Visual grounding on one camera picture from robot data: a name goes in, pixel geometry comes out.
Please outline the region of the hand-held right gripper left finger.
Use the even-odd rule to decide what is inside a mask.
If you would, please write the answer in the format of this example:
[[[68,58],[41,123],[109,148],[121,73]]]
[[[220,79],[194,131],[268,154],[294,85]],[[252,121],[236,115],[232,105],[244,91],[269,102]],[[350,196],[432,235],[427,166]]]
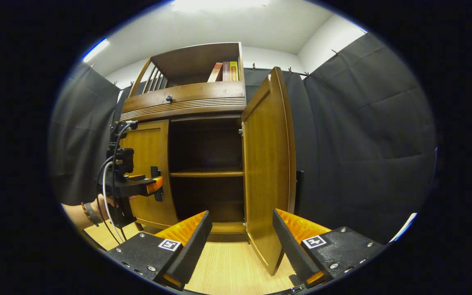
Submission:
[[[150,282],[182,291],[191,280],[211,229],[210,211],[206,210],[159,233],[139,233],[107,254]]]

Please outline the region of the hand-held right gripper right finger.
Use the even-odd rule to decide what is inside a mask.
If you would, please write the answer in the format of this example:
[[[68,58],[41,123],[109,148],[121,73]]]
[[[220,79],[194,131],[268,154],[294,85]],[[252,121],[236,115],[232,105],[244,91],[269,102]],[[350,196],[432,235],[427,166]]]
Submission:
[[[329,229],[281,209],[273,210],[273,227],[305,287],[348,276],[386,248],[351,228]]]

